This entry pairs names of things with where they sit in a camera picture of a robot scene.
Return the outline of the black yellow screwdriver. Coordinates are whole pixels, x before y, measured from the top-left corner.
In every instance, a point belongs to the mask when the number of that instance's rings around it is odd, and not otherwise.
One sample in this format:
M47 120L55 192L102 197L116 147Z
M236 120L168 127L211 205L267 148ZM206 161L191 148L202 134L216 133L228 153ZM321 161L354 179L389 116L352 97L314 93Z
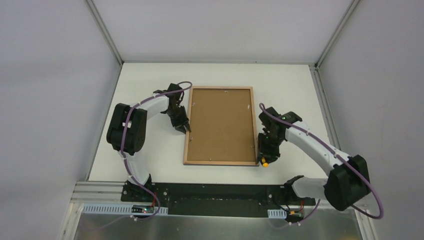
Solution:
M265 168L268 167L268 165L269 165L264 157L260 160L260 163Z

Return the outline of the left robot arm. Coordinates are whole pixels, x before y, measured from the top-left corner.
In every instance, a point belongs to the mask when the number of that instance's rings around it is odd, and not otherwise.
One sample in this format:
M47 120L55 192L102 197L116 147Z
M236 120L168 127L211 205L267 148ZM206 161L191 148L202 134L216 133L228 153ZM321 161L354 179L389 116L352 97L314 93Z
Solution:
M106 141L118 152L127 171L127 180L136 185L133 195L140 202L152 198L153 189L146 185L151 177L144 160L142 147L146 141L147 121L156 115L167 115L172 127L183 134L191 132L186 108L181 105L190 81L170 83L165 90L155 90L151 96L133 105L118 103L106 133Z

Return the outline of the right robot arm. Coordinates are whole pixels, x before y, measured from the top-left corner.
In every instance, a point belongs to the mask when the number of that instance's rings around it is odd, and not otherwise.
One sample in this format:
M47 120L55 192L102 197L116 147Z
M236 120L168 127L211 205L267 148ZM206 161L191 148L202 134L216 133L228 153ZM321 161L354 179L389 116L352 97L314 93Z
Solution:
M273 107L259 105L259 120L263 126L257 137L256 161L263 167L277 161L280 146L289 142L310 157L325 173L324 178L298 175L284 184L284 200L296 205L303 198L326 200L336 210L344 211L372 193L366 160L351 156L324 142L290 111L279 114Z

